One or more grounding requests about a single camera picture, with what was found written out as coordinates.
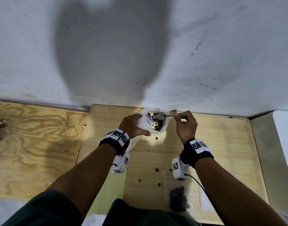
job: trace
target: metal spoon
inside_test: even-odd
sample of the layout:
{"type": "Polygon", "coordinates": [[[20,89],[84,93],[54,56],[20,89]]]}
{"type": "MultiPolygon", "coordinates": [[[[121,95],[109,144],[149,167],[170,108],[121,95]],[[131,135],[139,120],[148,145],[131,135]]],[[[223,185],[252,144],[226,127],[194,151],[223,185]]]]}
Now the metal spoon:
{"type": "Polygon", "coordinates": [[[157,113],[155,114],[155,119],[162,121],[165,117],[174,117],[174,115],[165,115],[164,113],[157,113]]]}

